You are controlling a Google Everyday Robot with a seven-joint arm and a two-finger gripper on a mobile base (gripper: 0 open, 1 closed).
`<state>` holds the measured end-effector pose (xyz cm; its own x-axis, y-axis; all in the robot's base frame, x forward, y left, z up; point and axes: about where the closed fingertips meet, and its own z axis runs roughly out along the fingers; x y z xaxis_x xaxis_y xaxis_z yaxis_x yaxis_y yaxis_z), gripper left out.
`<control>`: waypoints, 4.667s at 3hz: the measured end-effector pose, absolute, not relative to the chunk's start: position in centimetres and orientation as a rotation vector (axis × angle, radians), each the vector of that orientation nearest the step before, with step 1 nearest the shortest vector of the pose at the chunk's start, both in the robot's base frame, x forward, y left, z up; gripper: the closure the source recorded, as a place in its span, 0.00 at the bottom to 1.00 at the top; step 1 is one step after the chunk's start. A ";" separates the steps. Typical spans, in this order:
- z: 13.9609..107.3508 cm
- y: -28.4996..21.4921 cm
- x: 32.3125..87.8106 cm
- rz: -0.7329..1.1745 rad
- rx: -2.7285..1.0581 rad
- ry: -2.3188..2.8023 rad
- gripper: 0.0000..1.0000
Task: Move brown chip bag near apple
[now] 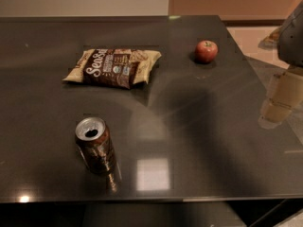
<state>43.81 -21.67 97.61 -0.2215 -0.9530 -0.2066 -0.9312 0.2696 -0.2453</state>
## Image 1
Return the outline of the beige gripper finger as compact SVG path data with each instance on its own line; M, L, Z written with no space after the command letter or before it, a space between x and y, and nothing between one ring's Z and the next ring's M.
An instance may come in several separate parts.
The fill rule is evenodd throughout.
M290 66L282 73L272 75L267 97L277 106L295 108L303 101L303 68Z
M291 112L291 107L275 104L270 99L265 99L260 109L261 116L264 119L273 123L279 123L284 121Z

